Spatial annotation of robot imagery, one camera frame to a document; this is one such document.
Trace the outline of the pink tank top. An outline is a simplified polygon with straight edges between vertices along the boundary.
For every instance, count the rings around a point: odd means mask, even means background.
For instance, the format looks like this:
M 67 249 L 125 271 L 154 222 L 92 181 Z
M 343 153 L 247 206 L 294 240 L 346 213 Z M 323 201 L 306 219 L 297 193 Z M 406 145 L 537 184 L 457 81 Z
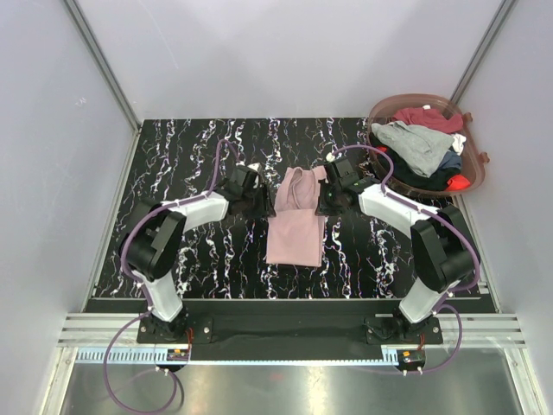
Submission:
M 267 263 L 321 266 L 326 219 L 315 211 L 325 179 L 322 166 L 286 170 L 276 192 L 276 215 L 269 218 Z

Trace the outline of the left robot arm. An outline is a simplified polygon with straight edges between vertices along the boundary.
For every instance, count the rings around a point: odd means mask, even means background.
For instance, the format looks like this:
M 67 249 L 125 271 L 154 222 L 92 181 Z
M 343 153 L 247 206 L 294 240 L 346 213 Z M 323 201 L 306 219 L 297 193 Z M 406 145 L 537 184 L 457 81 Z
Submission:
M 138 203 L 120 240 L 119 255 L 122 272 L 146 296 L 146 331 L 167 342 L 178 342 L 192 333 L 172 275 L 182 236 L 235 215 L 246 219 L 276 215 L 259 163 L 240 163 L 213 188 L 185 200 Z

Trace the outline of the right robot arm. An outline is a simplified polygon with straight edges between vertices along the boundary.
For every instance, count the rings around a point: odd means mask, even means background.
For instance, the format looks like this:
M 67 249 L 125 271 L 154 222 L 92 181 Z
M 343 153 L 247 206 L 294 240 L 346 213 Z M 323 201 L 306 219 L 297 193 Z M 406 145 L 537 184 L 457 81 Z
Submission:
M 406 198 L 361 176 L 344 157 L 327 156 L 316 213 L 339 216 L 348 210 L 388 223 L 410 239 L 416 280 L 391 317 L 369 321 L 378 342 L 413 342 L 453 289 L 480 270 L 480 255 L 461 211 L 436 209 Z

